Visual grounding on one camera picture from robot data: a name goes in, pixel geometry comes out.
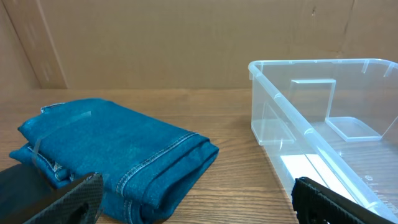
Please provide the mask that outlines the blue denim jeans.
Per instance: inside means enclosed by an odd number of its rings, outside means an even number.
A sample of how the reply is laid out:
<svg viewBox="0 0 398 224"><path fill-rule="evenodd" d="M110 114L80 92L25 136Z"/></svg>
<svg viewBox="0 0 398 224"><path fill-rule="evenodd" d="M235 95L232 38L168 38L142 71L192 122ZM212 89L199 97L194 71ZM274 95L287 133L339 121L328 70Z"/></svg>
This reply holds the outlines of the blue denim jeans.
<svg viewBox="0 0 398 224"><path fill-rule="evenodd" d="M201 134L100 98L44 106L10 157L57 188L90 172L104 178L104 213L126 223L168 219L219 149Z"/></svg>

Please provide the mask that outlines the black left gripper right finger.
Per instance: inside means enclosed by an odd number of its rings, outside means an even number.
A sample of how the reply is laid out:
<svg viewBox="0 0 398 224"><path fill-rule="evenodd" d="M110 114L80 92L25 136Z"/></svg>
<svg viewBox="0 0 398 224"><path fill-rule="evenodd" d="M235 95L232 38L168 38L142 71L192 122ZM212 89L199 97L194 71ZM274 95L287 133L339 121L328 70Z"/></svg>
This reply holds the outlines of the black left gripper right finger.
<svg viewBox="0 0 398 224"><path fill-rule="evenodd" d="M394 224L308 177L295 179L291 196L300 224Z"/></svg>

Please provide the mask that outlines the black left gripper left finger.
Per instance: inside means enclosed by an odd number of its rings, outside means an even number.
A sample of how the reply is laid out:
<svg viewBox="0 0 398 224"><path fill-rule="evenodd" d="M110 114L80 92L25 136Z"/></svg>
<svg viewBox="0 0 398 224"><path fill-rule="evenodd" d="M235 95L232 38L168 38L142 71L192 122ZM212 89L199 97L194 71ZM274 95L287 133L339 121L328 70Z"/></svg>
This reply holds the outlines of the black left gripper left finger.
<svg viewBox="0 0 398 224"><path fill-rule="evenodd" d="M59 189L34 181L1 194L1 223L95 223L103 176L91 172Z"/></svg>

